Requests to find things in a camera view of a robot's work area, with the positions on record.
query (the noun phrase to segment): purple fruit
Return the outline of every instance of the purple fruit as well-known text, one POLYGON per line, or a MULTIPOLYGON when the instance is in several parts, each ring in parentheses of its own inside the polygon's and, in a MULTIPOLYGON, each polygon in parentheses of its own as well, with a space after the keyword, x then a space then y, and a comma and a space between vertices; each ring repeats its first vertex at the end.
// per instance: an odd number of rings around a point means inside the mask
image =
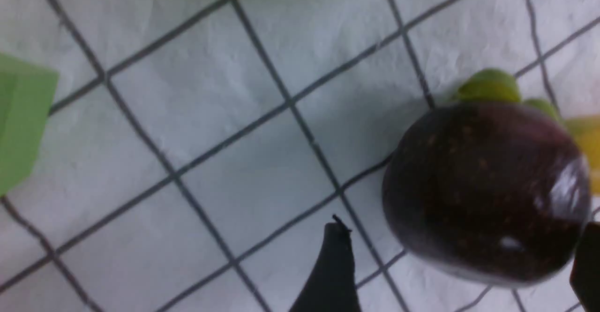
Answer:
POLYGON ((591 216, 587 163, 570 135, 532 107, 442 107, 400 141, 383 208, 416 256, 464 278, 527 286, 572 257, 591 216))

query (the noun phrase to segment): yellow object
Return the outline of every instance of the yellow object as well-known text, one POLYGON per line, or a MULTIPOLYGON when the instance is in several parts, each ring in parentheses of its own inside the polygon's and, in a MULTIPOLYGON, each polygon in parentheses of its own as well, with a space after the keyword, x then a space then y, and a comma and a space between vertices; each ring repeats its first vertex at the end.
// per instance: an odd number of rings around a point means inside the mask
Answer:
POLYGON ((600 195, 600 115, 564 121, 590 165, 592 193, 600 195))

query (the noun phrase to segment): green block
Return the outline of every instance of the green block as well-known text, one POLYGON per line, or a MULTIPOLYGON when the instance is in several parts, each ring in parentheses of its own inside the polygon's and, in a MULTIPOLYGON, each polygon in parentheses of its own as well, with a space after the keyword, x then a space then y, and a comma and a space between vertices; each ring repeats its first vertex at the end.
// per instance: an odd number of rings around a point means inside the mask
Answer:
POLYGON ((57 83, 58 73, 0 53, 0 195, 33 169, 57 83))

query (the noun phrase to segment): grid pattern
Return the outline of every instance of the grid pattern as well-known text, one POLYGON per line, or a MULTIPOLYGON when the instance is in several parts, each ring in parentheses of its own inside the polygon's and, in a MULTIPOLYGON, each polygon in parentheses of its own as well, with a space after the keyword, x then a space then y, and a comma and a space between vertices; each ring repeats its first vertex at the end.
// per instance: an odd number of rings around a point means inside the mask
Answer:
MULTIPOLYGON (((420 88, 422 90, 422 98, 426 101, 426 103, 428 104, 428 106, 430 108, 435 107, 434 97, 431 94, 431 91, 430 91, 430 88, 429 88, 429 85, 428 85, 428 82, 426 79, 426 74, 424 73, 424 70, 420 66, 420 60, 418 59, 417 52, 414 49, 414 45, 411 41, 411 37, 409 37, 409 31, 416 28, 423 22, 431 19, 431 17, 433 17, 434 15, 437 15, 437 13, 440 13, 441 11, 448 9, 448 7, 451 7, 452 5, 459 3, 461 0, 444 0, 443 2, 438 3, 437 5, 431 7, 430 9, 427 9, 427 11, 425 11, 418 17, 415 17, 413 20, 411 20, 409 22, 405 22, 401 18, 401 13, 399 12, 400 10, 399 10, 398 4, 396 3, 396 0, 386 0, 386 1, 390 7, 390 10, 392 11, 394 20, 397 24, 397 28, 394 32, 392 32, 391 34, 384 37, 384 39, 382 41, 379 41, 378 43, 375 43, 375 44, 367 47, 365 50, 360 52, 360 54, 358 54, 351 60, 348 60, 347 62, 343 63, 342 65, 339 65, 337 68, 331 70, 330 72, 326 73, 325 75, 322 75, 322 77, 320 77, 313 83, 309 84, 307 87, 303 88, 302 91, 298 92, 297 94, 292 94, 289 91, 289 89, 286 87, 285 83, 283 82, 283 79, 281 79, 278 71, 276 70, 275 65, 273 64, 272 60, 270 59, 270 56, 268 55, 267 51, 264 48, 264 45, 262 44, 261 40, 259 39, 257 32, 253 27, 252 22, 250 21, 246 11, 240 4, 240 0, 216 0, 215 2, 209 4, 207 7, 204 7, 201 11, 199 11, 198 13, 193 15, 191 18, 189 18, 188 20, 186 20, 185 22, 183 22, 182 24, 180 24, 173 30, 167 32, 167 34, 163 35, 156 41, 150 43, 150 45, 147 45, 146 47, 139 50, 135 54, 131 55, 130 57, 122 60, 118 64, 116 64, 113 67, 108 68, 108 69, 104 68, 100 64, 100 61, 98 60, 98 58, 96 57, 96 55, 94 54, 94 52, 92 51, 92 49, 90 48, 90 46, 88 45, 88 43, 86 42, 84 37, 82 36, 81 32, 78 31, 77 26, 71 21, 71 19, 69 18, 69 16, 67 15, 67 13, 63 9, 63 7, 61 6, 59 0, 47 0, 47 3, 49 4, 49 6, 56 13, 58 18, 60 19, 60 22, 62 22, 62 24, 64 25, 66 30, 70 33, 70 35, 73 37, 73 39, 75 40, 77 45, 81 48, 82 52, 84 53, 87 60, 90 62, 92 68, 94 69, 94 71, 96 72, 96 75, 97 75, 96 78, 94 78, 92 81, 90 81, 89 83, 82 86, 79 90, 77 90, 76 92, 72 93, 70 96, 68 96, 68 97, 60 100, 58 103, 56 103, 50 111, 50 116, 53 116, 54 114, 62 111, 66 107, 69 107, 69 105, 72 105, 77 100, 81 99, 83 96, 86 96, 87 94, 89 94, 90 92, 92 92, 93 90, 95 90, 97 88, 107 88, 111 97, 117 103, 118 108, 120 109, 122 114, 127 118, 128 122, 131 124, 137 137, 139 137, 139 139, 141 139, 141 141, 143 141, 143 143, 150 149, 152 154, 154 154, 154 156, 156 156, 156 158, 159 160, 160 164, 162 165, 163 169, 165 170, 167 176, 165 178, 163 178, 162 180, 160 180, 159 182, 157 182, 156 184, 154 184, 153 186, 151 186, 150 188, 144 190, 141 194, 137 195, 130 201, 127 201, 127 203, 125 203, 124 205, 118 207, 118 209, 107 214, 106 216, 101 218, 101 220, 99 220, 98 222, 93 224, 92 226, 88 227, 87 229, 84 229, 84 231, 81 231, 80 233, 75 235, 75 237, 70 238, 67 242, 63 243, 62 245, 58 246, 57 248, 53 248, 53 246, 51 246, 51 243, 48 241, 48 239, 38 229, 36 229, 35 222, 28 222, 26 219, 24 219, 23 216, 21 216, 21 214, 19 214, 19 212, 17 212, 15 207, 13 207, 13 205, 11 205, 11 201, 9 200, 9 198, 2 197, 0 203, 2 203, 2 206, 8 212, 9 216, 11 216, 15 220, 15 222, 17 222, 20 226, 22 226, 37 241, 39 241, 39 243, 41 244, 46 255, 44 257, 42 257, 41 259, 39 259, 38 261, 36 261, 34 264, 27 267, 22 272, 18 273, 17 275, 13 276, 12 278, 10 278, 8 281, 6 281, 4 283, 0 283, 0 295, 2 295, 2 293, 7 291, 8 289, 10 289, 11 287, 17 285, 19 282, 23 281, 25 278, 28 278, 28 276, 31 276, 32 274, 36 273, 36 271, 38 271, 45 265, 48 265, 49 263, 51 263, 58 269, 58 271, 62 274, 62 276, 64 276, 64 278, 66 279, 68 284, 71 286, 73 291, 75 291, 75 293, 77 294, 79 299, 82 301, 82 303, 84 303, 84 305, 88 306, 91 310, 93 310, 95 312, 102 311, 103 309, 94 301, 93 297, 90 297, 90 295, 88 293, 86 293, 86 291, 83 290, 83 288, 79 284, 77 278, 75 278, 75 276, 71 273, 71 271, 66 267, 66 265, 64 264, 64 262, 61 260, 60 257, 63 254, 65 254, 66 252, 68 252, 69 250, 73 249, 74 246, 80 244, 81 242, 86 240, 88 237, 92 236, 94 233, 99 231, 99 229, 107 226, 111 222, 114 222, 114 220, 116 220, 117 218, 122 216, 124 213, 128 212, 129 210, 132 210, 137 205, 139 205, 146 199, 150 198, 153 194, 156 194, 159 190, 162 190, 163 188, 174 184, 176 186, 176 188, 178 189, 178 191, 180 192, 180 194, 182 195, 182 197, 184 197, 186 202, 189 204, 189 206, 191 207, 193 212, 201 220, 203 225, 208 229, 208 232, 210 233, 210 235, 212 235, 212 237, 216 241, 219 249, 225 255, 227 263, 225 265, 223 265, 222 267, 219 267, 216 271, 212 272, 210 275, 206 276, 205 278, 198 280, 198 282, 196 282, 192 286, 189 286, 186 290, 182 291, 175 297, 172 297, 171 300, 165 301, 165 303, 161 307, 159 307, 157 309, 157 311, 165 312, 165 311, 170 310, 176 304, 180 303, 181 301, 183 301, 184 299, 186 299, 193 293, 200 290, 202 287, 206 286, 210 282, 213 282, 214 280, 216 280, 217 278, 222 276, 229 269, 233 269, 235 271, 235 273, 237 273, 237 275, 243 281, 243 283, 246 286, 246 288, 248 289, 248 291, 251 293, 251 295, 253 295, 254 299, 261 306, 261 309, 266 312, 271 311, 271 308, 268 305, 266 299, 264 299, 264 297, 262 296, 259 289, 257 289, 255 284, 253 284, 252 280, 249 278, 248 274, 244 271, 244 269, 242 269, 240 263, 243 260, 248 259, 249 256, 252 256, 257 251, 261 250, 262 248, 264 248, 265 246, 270 244, 272 241, 276 240, 279 236, 283 235, 286 231, 290 230, 292 227, 298 225, 300 222, 306 220, 313 214, 317 213, 320 209, 322 209, 329 203, 332 203, 336 199, 340 199, 341 203, 343 204, 343 207, 345 207, 345 209, 349 213, 352 223, 356 227, 358 235, 360 235, 360 238, 365 242, 366 246, 368 247, 368 249, 371 253, 371 256, 373 257, 373 259, 375 260, 375 263, 377 264, 377 270, 375 272, 373 272, 372 274, 369 274, 368 276, 366 276, 366 278, 364 278, 360 282, 358 282, 358 284, 356 285, 357 288, 361 289, 369 282, 372 282, 374 279, 383 277, 385 282, 390 287, 390 290, 391 290, 394 298, 397 301, 398 308, 405 312, 409 312, 411 309, 409 308, 409 305, 405 301, 405 297, 403 296, 403 293, 401 292, 401 290, 399 290, 396 282, 394 282, 392 275, 390 275, 390 268, 393 265, 395 265, 400 259, 405 257, 406 252, 402 251, 402 252, 398 253, 396 256, 392 257, 392 259, 390 261, 384 262, 383 257, 379 254, 377 249, 373 246, 373 241, 371 241, 365 227, 363 226, 361 220, 359 219, 359 216, 356 213, 356 209, 354 209, 354 207, 351 204, 351 201, 349 201, 349 199, 347 198, 347 196, 345 194, 345 192, 349 188, 351 188, 354 184, 357 184, 361 180, 365 179, 367 176, 372 175, 373 173, 375 173, 377 171, 381 171, 381 169, 383 169, 389 162, 390 156, 385 158, 381 162, 373 165, 372 167, 358 173, 357 175, 355 175, 351 179, 347 180, 346 182, 343 182, 343 183, 339 182, 339 180, 336 177, 336 175, 334 174, 332 166, 328 162, 328 159, 326 158, 325 154, 323 153, 323 151, 321 150, 319 145, 317 145, 315 143, 316 142, 315 135, 313 135, 306 120, 303 118, 300 111, 298 111, 298 107, 296 106, 300 100, 306 98, 307 96, 309 96, 310 94, 315 92, 315 90, 318 90, 320 87, 322 87, 324 84, 328 83, 329 81, 331 81, 332 79, 341 75, 342 73, 349 71, 349 69, 355 67, 356 65, 361 63, 366 58, 373 56, 373 54, 379 52, 381 49, 388 46, 390 43, 392 43, 396 39, 401 39, 403 41, 403 43, 405 45, 405 49, 407 50, 407 53, 409 55, 412 68, 414 69, 414 73, 416 74, 416 77, 418 77, 418 82, 419 82, 420 88), (136 64, 137 62, 140 62, 142 59, 144 59, 147 56, 149 56, 150 54, 156 52, 158 49, 160 49, 161 47, 163 47, 170 41, 176 39, 182 33, 186 32, 186 30, 189 30, 190 28, 195 26, 195 24, 206 19, 207 17, 209 17, 210 15, 212 15, 213 13, 215 13, 216 11, 218 11, 219 9, 221 9, 225 6, 233 7, 234 12, 236 13, 238 19, 242 23, 242 26, 243 26, 244 30, 246 31, 249 39, 251 40, 251 43, 252 43, 253 47, 255 48, 256 53, 259 55, 264 66, 266 66, 266 69, 267 69, 270 77, 272 77, 284 102, 281 105, 278 105, 277 107, 272 109, 271 111, 267 112, 266 114, 264 114, 257 120, 251 122, 251 124, 248 124, 242 130, 238 131, 234 135, 227 137, 227 139, 223 140, 218 145, 212 147, 207 152, 196 157, 189 163, 183 165, 182 167, 175 168, 172 165, 172 163, 167 159, 167 157, 163 154, 163 152, 161 152, 161 149, 159 149, 157 143, 154 142, 152 140, 152 138, 150 137, 150 135, 148 135, 148 133, 143 129, 139 120, 135 117, 135 115, 133 114, 131 109, 129 109, 129 106, 124 101, 124 98, 122 97, 122 95, 120 94, 118 89, 115 88, 115 86, 112 82, 112 79, 118 73, 122 73, 123 71, 126 71, 132 65, 136 64), (206 211, 201 207, 201 205, 199 205, 198 200, 195 198, 193 193, 188 189, 186 184, 184 184, 184 182, 182 182, 182 176, 184 176, 191 169, 197 167, 198 165, 201 165, 202 163, 204 163, 211 157, 216 156, 216 154, 220 153, 227 146, 230 146, 234 142, 240 141, 240 139, 242 139, 243 137, 246 137, 253 131, 257 130, 259 127, 263 126, 264 124, 266 124, 267 122, 269 122, 270 120, 275 118, 276 116, 281 115, 285 111, 291 112, 295 122, 300 127, 302 134, 304 135, 306 140, 310 143, 311 149, 312 149, 315 157, 317 158, 319 165, 324 170, 325 175, 327 176, 329 182, 332 184, 332 186, 334 188, 334 192, 331 193, 330 195, 328 195, 327 197, 325 197, 323 200, 319 201, 317 204, 313 205, 311 208, 309 208, 309 209, 305 210, 304 212, 302 212, 301 214, 297 215, 295 218, 293 218, 289 222, 283 224, 283 226, 281 226, 280 228, 276 229, 276 231, 273 231, 270 235, 268 235, 267 238, 264 238, 261 242, 257 243, 253 247, 251 247, 248 250, 246 250, 245 252, 243 252, 240 256, 236 257, 232 253, 232 251, 231 251, 230 247, 227 245, 227 243, 225 243, 225 240, 223 239, 221 233, 219 233, 218 229, 216 228, 215 224, 212 222, 211 218, 208 216, 206 211)), ((551 47, 550 49, 548 49, 546 51, 542 51, 542 47, 540 45, 540 39, 538 37, 535 7, 533 5, 532 0, 524 0, 524 1, 525 1, 525 6, 527 7, 527 12, 529 14, 529 19, 531 21, 531 36, 532 36, 532 42, 534 45, 534 50, 536 53, 536 59, 533 62, 527 64, 525 67, 519 69, 517 72, 515 72, 515 76, 522 77, 523 75, 526 75, 527 73, 531 72, 535 68, 540 67, 541 72, 542 72, 543 82, 544 82, 544 88, 548 94, 548 97, 558 107, 559 103, 557 102, 555 93, 553 92, 553 88, 549 81, 548 68, 547 68, 546 62, 547 62, 547 60, 549 60, 549 58, 551 58, 552 56, 557 54, 561 49, 568 46, 574 40, 583 36, 584 34, 589 32, 593 28, 595 28, 600 23, 600 17, 594 19, 591 22, 588 22, 588 24, 586 24, 582 28, 578 29, 576 32, 570 34, 568 37, 566 37, 563 41, 561 41, 557 45, 551 47)), ((491 286, 486 287, 476 297, 476 299, 474 301, 472 301, 471 303, 468 303, 465 306, 460 307, 456 311, 463 312, 463 311, 470 310, 471 308, 474 308, 491 291, 492 291, 491 286)), ((516 290, 513 290, 512 295, 513 295, 514 299, 516 300, 521 312, 525 312, 526 311, 525 305, 521 301, 519 292, 516 290)), ((579 308, 578 304, 570 307, 568 310, 566 310, 566 312, 574 311, 577 308, 579 308)))

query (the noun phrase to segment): green object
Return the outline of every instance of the green object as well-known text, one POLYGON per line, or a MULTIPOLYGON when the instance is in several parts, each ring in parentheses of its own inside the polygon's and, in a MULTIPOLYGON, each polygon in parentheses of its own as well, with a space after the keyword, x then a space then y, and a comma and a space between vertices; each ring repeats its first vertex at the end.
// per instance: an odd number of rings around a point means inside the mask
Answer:
POLYGON ((0 53, 0 195, 30 174, 58 73, 0 53))
POLYGON ((532 99, 527 99, 527 100, 523 101, 523 104, 529 105, 531 107, 534 107, 534 108, 542 111, 544 114, 553 118, 556 122, 559 122, 560 124, 563 123, 561 115, 559 114, 557 109, 551 103, 549 103, 547 100, 532 98, 532 99))
POLYGON ((497 68, 486 68, 465 82, 454 99, 459 101, 506 101, 520 103, 521 93, 515 77, 497 68))

